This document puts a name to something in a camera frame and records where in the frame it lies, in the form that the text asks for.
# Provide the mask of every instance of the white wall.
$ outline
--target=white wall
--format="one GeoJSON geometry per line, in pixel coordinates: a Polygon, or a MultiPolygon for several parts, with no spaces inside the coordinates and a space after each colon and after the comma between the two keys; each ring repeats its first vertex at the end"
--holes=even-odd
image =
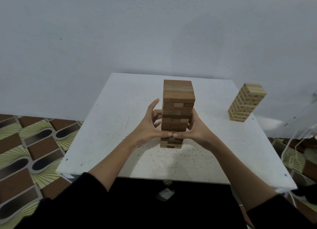
{"type": "Polygon", "coordinates": [[[316,1],[0,0],[0,113],[84,120],[112,72],[233,79],[290,137],[317,89],[316,1]]]}

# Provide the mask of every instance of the table top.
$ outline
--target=table top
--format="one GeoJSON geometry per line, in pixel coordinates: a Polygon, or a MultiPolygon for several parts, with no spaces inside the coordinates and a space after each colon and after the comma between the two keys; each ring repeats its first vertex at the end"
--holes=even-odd
{"type": "MultiPolygon", "coordinates": [[[[238,93],[232,80],[161,75],[113,73],[57,173],[89,171],[134,130],[153,100],[160,98],[156,108],[162,108],[164,79],[191,80],[196,97],[194,107],[208,128],[268,185],[282,190],[296,188],[254,115],[244,123],[229,120],[227,111],[238,93]]],[[[181,149],[161,148],[159,141],[153,139],[137,148],[119,176],[229,183],[212,153],[192,140],[185,139],[181,149]]]]}

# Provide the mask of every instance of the forearm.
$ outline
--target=forearm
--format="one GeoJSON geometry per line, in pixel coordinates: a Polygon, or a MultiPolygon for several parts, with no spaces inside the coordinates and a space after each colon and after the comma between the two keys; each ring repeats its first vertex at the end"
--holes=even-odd
{"type": "Polygon", "coordinates": [[[213,140],[210,151],[218,160],[246,210],[250,210],[277,193],[247,168],[220,140],[213,140]]]}
{"type": "Polygon", "coordinates": [[[106,158],[94,166],[89,173],[109,191],[125,162],[137,145],[129,138],[124,139],[106,158]]]}

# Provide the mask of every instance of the wooden block tower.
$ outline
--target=wooden block tower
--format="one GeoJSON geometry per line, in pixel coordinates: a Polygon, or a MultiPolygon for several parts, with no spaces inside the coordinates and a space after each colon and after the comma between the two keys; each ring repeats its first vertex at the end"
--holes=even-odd
{"type": "Polygon", "coordinates": [[[229,107],[229,119],[232,121],[245,122],[265,95],[266,92],[260,84],[244,83],[229,107]]]}
{"type": "MultiPolygon", "coordinates": [[[[186,131],[195,103],[191,81],[164,80],[161,130],[186,131]]],[[[161,138],[161,147],[181,148],[183,139],[161,138]]]]}

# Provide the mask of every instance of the right hand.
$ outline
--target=right hand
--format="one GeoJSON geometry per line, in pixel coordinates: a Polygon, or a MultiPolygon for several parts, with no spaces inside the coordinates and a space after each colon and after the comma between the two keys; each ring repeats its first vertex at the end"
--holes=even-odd
{"type": "Polygon", "coordinates": [[[217,147],[219,143],[222,143],[221,140],[209,130],[205,123],[203,123],[194,108],[187,128],[189,131],[176,132],[173,134],[173,137],[179,139],[192,139],[209,151],[212,151],[212,149],[217,147]]]}

